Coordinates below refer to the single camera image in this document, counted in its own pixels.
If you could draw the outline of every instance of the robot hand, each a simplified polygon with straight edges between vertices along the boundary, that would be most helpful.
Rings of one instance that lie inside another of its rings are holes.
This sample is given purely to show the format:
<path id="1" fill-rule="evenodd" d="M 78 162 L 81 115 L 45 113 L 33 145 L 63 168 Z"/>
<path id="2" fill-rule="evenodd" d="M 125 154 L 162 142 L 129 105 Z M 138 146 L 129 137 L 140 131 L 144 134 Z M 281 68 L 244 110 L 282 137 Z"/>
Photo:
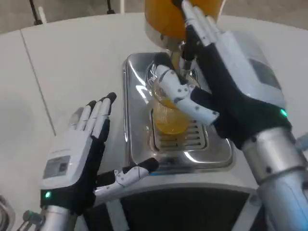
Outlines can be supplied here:
<path id="1" fill-rule="evenodd" d="M 239 149 L 264 130 L 291 131 L 280 85 L 257 43 L 243 32 L 222 33 L 200 8 L 188 0 L 178 2 L 185 18 L 185 49 L 194 54 L 210 93 L 198 88 L 182 91 L 187 86 L 175 85 L 175 74 L 158 67 L 166 95 L 192 118 L 214 124 L 218 135 Z M 199 105 L 187 103 L 187 95 Z"/>
<path id="2" fill-rule="evenodd" d="M 55 138 L 41 187 L 41 207 L 49 205 L 81 215 L 95 201 L 97 171 L 109 133 L 115 93 L 91 101 L 72 116 L 69 130 Z"/>
<path id="3" fill-rule="evenodd" d="M 77 216 L 96 199 L 117 193 L 158 168 L 154 158 L 138 165 L 97 175 L 109 134 L 115 93 L 91 101 L 72 116 L 69 129 L 56 137 L 48 155 L 41 186 L 41 214 L 26 211 L 19 230 L 36 225 L 42 231 L 72 231 Z"/>

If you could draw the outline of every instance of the metal tray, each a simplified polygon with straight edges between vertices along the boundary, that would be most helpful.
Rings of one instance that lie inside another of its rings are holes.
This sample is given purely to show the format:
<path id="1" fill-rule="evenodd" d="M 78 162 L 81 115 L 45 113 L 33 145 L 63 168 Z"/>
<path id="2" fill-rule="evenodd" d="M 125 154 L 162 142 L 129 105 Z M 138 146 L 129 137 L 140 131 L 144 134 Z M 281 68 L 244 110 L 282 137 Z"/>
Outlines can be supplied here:
<path id="1" fill-rule="evenodd" d="M 153 97 L 147 79 L 154 79 L 155 60 L 166 53 L 138 53 L 124 62 L 124 126 L 128 159 L 139 163 L 154 157 L 158 172 L 192 172 L 222 168 L 232 163 L 231 144 L 221 139 L 214 127 L 205 128 L 196 121 L 182 138 L 161 134 L 153 125 Z"/>

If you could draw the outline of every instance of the white countertop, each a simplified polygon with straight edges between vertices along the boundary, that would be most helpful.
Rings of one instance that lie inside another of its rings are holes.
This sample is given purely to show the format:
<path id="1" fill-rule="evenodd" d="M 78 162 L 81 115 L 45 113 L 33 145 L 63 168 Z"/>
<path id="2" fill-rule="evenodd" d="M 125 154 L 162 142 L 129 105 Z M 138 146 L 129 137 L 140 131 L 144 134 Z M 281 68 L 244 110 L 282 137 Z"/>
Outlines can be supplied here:
<path id="1" fill-rule="evenodd" d="M 20 31 L 0 36 L 0 195 L 16 213 L 39 209 L 46 148 L 53 137 Z"/>
<path id="2" fill-rule="evenodd" d="M 19 31 L 0 36 L 0 67 L 2 73 L 7 73 L 0 77 L 4 83 L 1 94 L 5 94 L 1 100 L 13 98 L 12 103 L 6 100 L 3 106 L 12 108 L 6 109 L 9 113 L 2 117 L 2 122 L 7 121 L 2 127 L 7 129 L 0 132 L 0 193 L 15 211 L 39 210 L 39 183 L 53 136 L 35 75 L 57 134 L 65 130 L 71 114 L 80 106 L 111 91 L 118 95 L 101 171 L 123 166 L 122 63 L 131 53 L 161 51 L 147 38 L 144 21 L 142 13 L 103 15 L 26 28 L 23 37 Z M 283 88 L 295 136 L 308 131 L 308 109 L 303 102 L 308 82 L 308 31 L 232 16 L 222 16 L 219 26 L 246 30 L 257 37 Z M 200 183 L 255 189 L 243 154 L 237 151 L 235 156 L 231 169 L 150 177 L 130 190 Z"/>

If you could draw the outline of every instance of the orange juice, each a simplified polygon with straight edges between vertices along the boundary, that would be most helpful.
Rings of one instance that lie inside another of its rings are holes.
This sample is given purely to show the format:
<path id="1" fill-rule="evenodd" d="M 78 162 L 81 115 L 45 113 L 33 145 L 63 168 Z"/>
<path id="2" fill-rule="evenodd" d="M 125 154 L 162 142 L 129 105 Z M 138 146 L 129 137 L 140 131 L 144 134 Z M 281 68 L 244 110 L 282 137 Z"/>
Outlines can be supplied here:
<path id="1" fill-rule="evenodd" d="M 156 127 L 164 134 L 177 135 L 186 131 L 190 120 L 170 100 L 155 100 L 153 121 Z"/>

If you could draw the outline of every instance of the robotic arm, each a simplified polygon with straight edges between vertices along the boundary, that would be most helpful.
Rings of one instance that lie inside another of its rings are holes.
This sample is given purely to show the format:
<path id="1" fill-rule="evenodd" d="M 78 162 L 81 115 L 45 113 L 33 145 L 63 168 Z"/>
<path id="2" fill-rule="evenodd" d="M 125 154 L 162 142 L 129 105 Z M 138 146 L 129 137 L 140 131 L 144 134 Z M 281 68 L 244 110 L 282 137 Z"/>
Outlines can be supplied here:
<path id="1" fill-rule="evenodd" d="M 163 65 L 156 71 L 161 88 L 180 110 L 213 124 L 243 151 L 275 230 L 308 230 L 307 161 L 295 147 L 280 85 L 262 50 L 241 32 L 222 33 L 188 0 L 173 2 L 185 19 L 186 49 L 210 92 L 180 84 Z"/>
<path id="2" fill-rule="evenodd" d="M 69 129 L 55 138 L 48 155 L 41 186 L 41 214 L 24 213 L 18 230 L 32 224 L 41 231 L 73 231 L 77 217 L 92 207 L 96 199 L 150 175 L 158 168 L 154 158 L 97 175 L 109 133 L 109 115 L 115 93 L 91 101 L 72 116 Z"/>

